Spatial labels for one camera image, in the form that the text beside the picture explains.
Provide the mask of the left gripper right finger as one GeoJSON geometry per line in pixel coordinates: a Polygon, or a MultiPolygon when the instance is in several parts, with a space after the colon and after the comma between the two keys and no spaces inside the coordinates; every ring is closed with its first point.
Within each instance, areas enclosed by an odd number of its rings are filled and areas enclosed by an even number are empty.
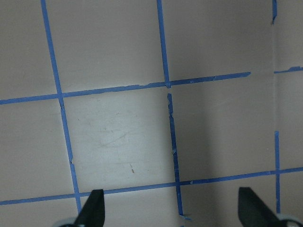
{"type": "Polygon", "coordinates": [[[278,217],[250,187],[239,188],[238,218],[243,227],[272,227],[279,222],[278,217]]]}

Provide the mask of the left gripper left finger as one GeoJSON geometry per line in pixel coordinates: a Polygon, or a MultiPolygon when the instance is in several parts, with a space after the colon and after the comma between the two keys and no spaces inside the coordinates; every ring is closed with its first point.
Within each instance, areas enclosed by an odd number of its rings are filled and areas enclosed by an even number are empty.
{"type": "Polygon", "coordinates": [[[105,223],[105,201],[102,189],[92,190],[73,227],[103,227],[105,223]]]}

